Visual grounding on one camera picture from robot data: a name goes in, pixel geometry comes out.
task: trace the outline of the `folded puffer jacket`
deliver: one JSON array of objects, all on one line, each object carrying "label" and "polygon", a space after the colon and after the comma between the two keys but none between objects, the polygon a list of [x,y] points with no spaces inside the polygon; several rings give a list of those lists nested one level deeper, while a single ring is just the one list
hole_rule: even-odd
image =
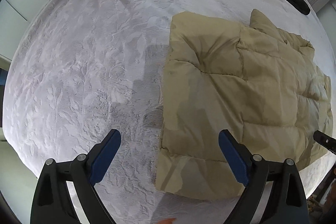
[{"label": "folded puffer jacket", "polygon": [[252,154],[301,170],[332,134],[330,78],[314,48],[253,10],[250,27],[190,12],[173,16],[164,68],[156,188],[197,199],[242,193],[218,145],[229,129]]}]

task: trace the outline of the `metal screw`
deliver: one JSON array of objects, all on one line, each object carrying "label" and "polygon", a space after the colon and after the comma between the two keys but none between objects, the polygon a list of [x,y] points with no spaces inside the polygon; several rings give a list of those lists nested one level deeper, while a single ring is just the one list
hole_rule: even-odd
[{"label": "metal screw", "polygon": [[53,159],[47,159],[47,160],[45,161],[45,164],[46,164],[46,165],[51,165],[53,162],[54,162]]},{"label": "metal screw", "polygon": [[85,155],[85,154],[80,154],[80,155],[78,155],[77,159],[78,159],[79,161],[83,161],[83,160],[86,159],[86,155]]},{"label": "metal screw", "polygon": [[263,159],[263,157],[260,156],[260,155],[258,155],[258,154],[254,154],[254,155],[253,155],[253,159],[254,159],[255,161],[261,161],[261,160]]},{"label": "metal screw", "polygon": [[294,161],[293,161],[292,159],[287,159],[287,160],[286,160],[286,163],[287,163],[288,165],[294,165]]}]

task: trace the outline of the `white blanket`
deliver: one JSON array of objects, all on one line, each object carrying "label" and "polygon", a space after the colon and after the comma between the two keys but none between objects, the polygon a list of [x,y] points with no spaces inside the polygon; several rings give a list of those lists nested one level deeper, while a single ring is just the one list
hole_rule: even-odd
[{"label": "white blanket", "polygon": [[[162,68],[174,14],[188,10],[248,25],[253,9],[309,40],[335,88],[335,57],[316,14],[302,15],[286,0],[51,0],[10,67],[6,139],[39,176],[46,159],[72,160],[116,128],[122,145],[96,190],[118,224],[170,217],[177,218],[174,224],[223,223],[237,198],[199,201],[154,188]],[[328,154],[300,172],[307,196],[334,162]],[[266,198],[261,203],[254,222]]]}]

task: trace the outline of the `blue gripper pad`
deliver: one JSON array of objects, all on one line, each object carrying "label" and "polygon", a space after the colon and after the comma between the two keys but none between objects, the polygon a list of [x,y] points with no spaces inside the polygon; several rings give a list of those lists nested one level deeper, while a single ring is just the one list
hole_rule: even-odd
[{"label": "blue gripper pad", "polygon": [[114,156],[121,144],[120,132],[112,129],[109,134],[99,144],[96,144],[91,150],[97,147],[99,153],[91,163],[91,172],[89,181],[92,186],[101,182],[107,169],[109,168]]},{"label": "blue gripper pad", "polygon": [[218,144],[224,157],[229,164],[233,174],[236,177],[236,180],[242,183],[245,187],[249,182],[247,165],[245,164],[243,158],[239,155],[238,151],[232,144],[232,142],[236,142],[234,137],[230,134],[228,137],[226,135],[227,130],[222,130],[218,136]]}]

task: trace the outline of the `plush blanket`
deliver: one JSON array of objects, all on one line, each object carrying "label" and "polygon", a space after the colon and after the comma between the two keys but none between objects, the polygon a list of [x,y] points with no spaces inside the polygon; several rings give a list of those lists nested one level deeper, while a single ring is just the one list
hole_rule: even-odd
[{"label": "plush blanket", "polygon": [[[253,9],[310,41],[314,62],[335,85],[335,57],[318,18],[300,14],[286,0],[50,0],[9,70],[6,139],[39,176],[46,159],[72,160],[116,128],[121,147],[95,188],[118,224],[174,217],[174,224],[222,224],[237,198],[206,202],[155,189],[162,71],[173,15],[187,10],[248,26]],[[334,162],[327,155],[301,171],[307,195]],[[78,204],[73,189],[71,195]],[[263,206],[265,199],[254,221]]]},{"label": "plush blanket", "polygon": [[173,16],[163,78],[158,190],[197,199],[242,193],[218,145],[229,129],[252,154],[299,170],[327,150],[332,134],[330,78],[314,48],[253,10],[250,27],[190,12]]}]

